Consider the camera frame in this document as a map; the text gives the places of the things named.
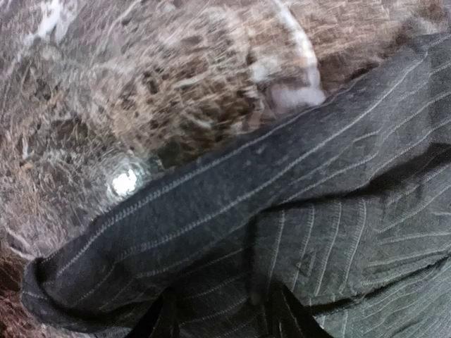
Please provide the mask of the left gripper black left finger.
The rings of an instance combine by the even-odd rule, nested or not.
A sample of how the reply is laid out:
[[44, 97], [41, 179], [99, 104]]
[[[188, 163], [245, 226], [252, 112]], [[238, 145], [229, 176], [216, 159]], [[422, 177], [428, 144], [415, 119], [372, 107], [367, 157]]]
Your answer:
[[178, 338], [176, 295], [171, 289], [161, 293], [126, 338]]

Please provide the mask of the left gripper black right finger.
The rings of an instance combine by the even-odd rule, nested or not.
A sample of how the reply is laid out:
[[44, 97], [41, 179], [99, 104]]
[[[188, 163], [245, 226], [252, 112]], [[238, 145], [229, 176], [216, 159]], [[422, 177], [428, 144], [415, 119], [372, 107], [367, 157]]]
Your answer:
[[284, 284], [273, 286], [269, 300], [274, 337], [332, 338]]

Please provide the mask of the black clothes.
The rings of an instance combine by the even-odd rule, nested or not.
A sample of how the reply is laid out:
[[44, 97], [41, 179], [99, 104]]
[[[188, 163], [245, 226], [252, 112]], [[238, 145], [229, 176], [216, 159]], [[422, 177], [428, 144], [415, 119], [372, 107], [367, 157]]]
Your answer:
[[274, 337], [284, 284], [332, 337], [450, 336], [450, 36], [150, 182], [25, 269], [41, 323], [125, 337], [167, 289], [178, 337]]

